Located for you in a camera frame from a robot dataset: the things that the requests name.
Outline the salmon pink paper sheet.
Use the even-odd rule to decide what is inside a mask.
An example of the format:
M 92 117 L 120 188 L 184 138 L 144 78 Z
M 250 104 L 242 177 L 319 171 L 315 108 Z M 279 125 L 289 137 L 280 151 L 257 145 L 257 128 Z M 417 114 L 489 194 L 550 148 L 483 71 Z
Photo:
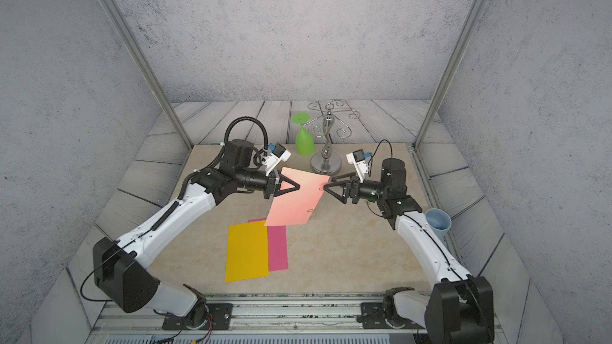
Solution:
M 330 177 L 284 167 L 281 173 L 301 185 L 301 189 L 281 197 L 275 197 L 266 218 L 268 226 L 295 226 L 308 222 L 324 193 L 324 185 Z

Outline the magenta paper sheet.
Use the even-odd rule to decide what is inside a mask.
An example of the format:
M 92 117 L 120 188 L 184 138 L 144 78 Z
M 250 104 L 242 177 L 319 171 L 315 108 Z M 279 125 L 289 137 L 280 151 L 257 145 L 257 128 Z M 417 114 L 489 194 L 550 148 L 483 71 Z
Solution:
M 285 226 L 268 226 L 263 220 L 246 224 L 249 248 L 249 278 L 288 269 Z

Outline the yellow paper sheet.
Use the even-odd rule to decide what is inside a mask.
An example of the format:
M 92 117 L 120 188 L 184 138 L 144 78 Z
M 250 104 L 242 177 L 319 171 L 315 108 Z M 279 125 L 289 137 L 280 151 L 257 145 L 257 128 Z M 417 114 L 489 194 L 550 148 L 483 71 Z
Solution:
M 268 275 L 268 229 L 264 221 L 230 226 L 226 252 L 226 283 Z

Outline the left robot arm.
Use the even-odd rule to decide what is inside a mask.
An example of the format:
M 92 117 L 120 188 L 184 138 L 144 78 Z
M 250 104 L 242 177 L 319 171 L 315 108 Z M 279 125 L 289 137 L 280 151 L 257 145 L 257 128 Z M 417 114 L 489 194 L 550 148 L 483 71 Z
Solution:
M 95 285 L 125 313 L 148 308 L 179 318 L 205 317 L 203 294 L 164 283 L 148 267 L 183 230 L 232 194 L 261 191 L 269 199 L 299 190 L 298 183 L 277 171 L 290 156 L 280 143 L 260 151 L 245 140 L 224 143 L 212 165 L 186 176 L 178 196 L 151 218 L 116 240 L 103 238 L 94 245 Z

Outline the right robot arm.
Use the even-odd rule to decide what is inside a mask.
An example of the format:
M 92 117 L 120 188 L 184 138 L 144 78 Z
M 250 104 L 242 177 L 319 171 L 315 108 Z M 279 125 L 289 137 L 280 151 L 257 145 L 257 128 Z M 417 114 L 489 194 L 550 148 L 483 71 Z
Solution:
M 432 287 L 429 296 L 413 288 L 392 288 L 385 292 L 381 307 L 363 312 L 359 322 L 422 328 L 432 343 L 494 342 L 492 286 L 459 264 L 436 235 L 422 207 L 407 192 L 405 163 L 384 159 L 380 180 L 371 181 L 370 153 L 353 151 L 347 161 L 354 172 L 332 178 L 324 191 L 344 204 L 374 202 L 378 215 L 409 245 Z

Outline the silver metal hanger stand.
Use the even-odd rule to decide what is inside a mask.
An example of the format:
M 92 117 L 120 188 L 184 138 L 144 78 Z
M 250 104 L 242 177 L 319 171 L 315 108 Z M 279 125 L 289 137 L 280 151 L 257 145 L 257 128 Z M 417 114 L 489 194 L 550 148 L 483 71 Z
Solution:
M 335 123 L 338 122 L 339 126 L 336 129 L 336 135 L 341 140 L 351 137 L 351 127 L 339 117 L 339 114 L 345 112 L 349 119 L 358 119 L 360 118 L 360 113 L 353 110 L 345 100 L 340 99 L 329 100 L 326 103 L 313 101 L 309 103 L 308 110 L 317 112 L 318 116 L 308 121 L 306 125 L 313 126 L 312 133 L 317 138 L 325 138 L 323 148 L 320 152 L 315 153 L 311 159 L 311 168 L 319 175 L 336 175 L 341 170 L 342 162 L 341 157 L 332 151 L 332 129 Z

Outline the green plastic wine glass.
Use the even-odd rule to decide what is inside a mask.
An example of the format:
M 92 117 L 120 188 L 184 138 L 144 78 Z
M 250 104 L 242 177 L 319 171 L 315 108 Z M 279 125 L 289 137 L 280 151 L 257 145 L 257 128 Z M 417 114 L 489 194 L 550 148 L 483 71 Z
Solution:
M 314 138 L 306 129 L 306 124 L 310 121 L 310 116 L 306 112 L 296 113 L 291 121 L 300 127 L 296 134 L 296 150 L 301 156 L 311 156 L 315 153 Z

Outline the light blue cup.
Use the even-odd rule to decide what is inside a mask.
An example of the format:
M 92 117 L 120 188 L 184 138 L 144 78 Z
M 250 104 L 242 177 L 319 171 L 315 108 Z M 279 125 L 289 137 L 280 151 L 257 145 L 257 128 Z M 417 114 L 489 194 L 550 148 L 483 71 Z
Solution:
M 435 235 L 440 240 L 444 240 L 452 226 L 449 214 L 444 210 L 431 208 L 425 212 L 425 217 Z

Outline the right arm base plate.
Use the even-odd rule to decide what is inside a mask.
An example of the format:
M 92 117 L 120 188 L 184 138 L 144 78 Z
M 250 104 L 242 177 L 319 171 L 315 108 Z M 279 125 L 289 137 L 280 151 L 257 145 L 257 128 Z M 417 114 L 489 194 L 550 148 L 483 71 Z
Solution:
M 356 317 L 356 321 L 365 330 L 423 330 L 423 327 L 409 319 L 388 317 L 382 302 L 361 303 L 360 314 Z

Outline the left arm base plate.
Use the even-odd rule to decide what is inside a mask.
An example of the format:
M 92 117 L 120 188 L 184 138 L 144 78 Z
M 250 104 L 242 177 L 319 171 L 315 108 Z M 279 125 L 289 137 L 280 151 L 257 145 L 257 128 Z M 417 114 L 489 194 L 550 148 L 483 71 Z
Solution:
M 234 304 L 197 304 L 186 317 L 168 315 L 161 329 L 163 331 L 228 331 Z

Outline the aluminium front rail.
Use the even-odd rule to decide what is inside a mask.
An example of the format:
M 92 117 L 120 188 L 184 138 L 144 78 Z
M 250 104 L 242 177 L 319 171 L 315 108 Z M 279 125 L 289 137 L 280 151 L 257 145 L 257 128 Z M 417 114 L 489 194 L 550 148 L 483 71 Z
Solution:
M 365 330 L 360 304 L 381 294 L 216 295 L 208 303 L 234 304 L 228 331 L 163 331 L 165 316 L 103 307 L 89 343 L 427 343 L 423 330 Z

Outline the right aluminium frame post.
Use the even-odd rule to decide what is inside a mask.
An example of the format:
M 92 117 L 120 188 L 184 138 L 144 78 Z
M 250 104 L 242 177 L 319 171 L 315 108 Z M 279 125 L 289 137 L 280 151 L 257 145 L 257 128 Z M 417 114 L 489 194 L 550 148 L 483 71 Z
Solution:
M 429 107 L 427 108 L 419 133 L 417 133 L 416 140 L 413 144 L 416 151 L 425 143 L 426 136 L 434 122 L 436 114 L 441 108 L 441 104 L 449 90 L 449 86 L 457 72 L 467 46 L 470 43 L 470 38 L 477 28 L 477 24 L 483 14 L 487 1 L 488 0 L 473 0 L 470 6 L 446 67 L 430 99 Z

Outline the aluminium frame post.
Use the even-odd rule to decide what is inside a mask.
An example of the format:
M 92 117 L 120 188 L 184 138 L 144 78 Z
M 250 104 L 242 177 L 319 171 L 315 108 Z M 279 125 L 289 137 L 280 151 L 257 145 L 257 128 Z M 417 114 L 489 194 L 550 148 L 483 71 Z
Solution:
M 467 46 L 470 43 L 470 38 L 477 28 L 477 24 L 483 14 L 487 1 L 488 0 L 473 0 L 470 6 L 446 67 L 430 99 L 429 107 L 427 108 L 419 133 L 417 133 L 416 140 L 413 144 L 416 151 L 425 143 L 426 136 L 434 122 L 436 114 L 441 108 L 441 104 L 449 90 L 449 86 L 457 72 Z
M 192 142 L 191 138 L 183 127 L 183 123 L 177 116 L 176 111 L 171 105 L 170 100 L 168 100 L 166 92 L 164 92 L 164 89 L 160 84 L 159 79 L 151 68 L 148 59 L 143 53 L 143 49 L 141 49 L 116 0 L 98 1 L 105 13 L 107 14 L 109 20 L 115 27 L 116 31 L 120 35 L 124 46 L 126 47 L 136 67 L 143 76 L 143 79 L 145 79 L 152 95 L 155 97 L 157 103 L 161 107 L 164 116 L 167 117 L 168 121 L 180 137 L 186 149 L 191 150 L 194 147 L 194 143 Z

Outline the left aluminium frame post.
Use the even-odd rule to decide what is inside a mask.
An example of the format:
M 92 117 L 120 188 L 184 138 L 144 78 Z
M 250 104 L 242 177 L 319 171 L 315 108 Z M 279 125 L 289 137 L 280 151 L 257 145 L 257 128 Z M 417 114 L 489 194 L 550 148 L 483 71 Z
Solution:
M 143 53 L 143 49 L 141 49 L 116 0 L 98 1 L 105 13 L 107 14 L 109 20 L 115 27 L 116 31 L 120 35 L 124 46 L 126 47 L 136 67 L 143 76 L 143 79 L 145 79 L 152 95 L 155 97 L 157 103 L 161 107 L 164 116 L 167 117 L 168 121 L 180 137 L 186 149 L 191 150 L 194 147 L 194 143 L 192 142 L 191 138 L 183 127 L 183 123 L 177 116 L 176 111 L 171 105 L 170 100 L 168 100 L 166 92 L 164 92 L 164 89 L 160 84 L 159 79 L 151 68 L 148 59 Z

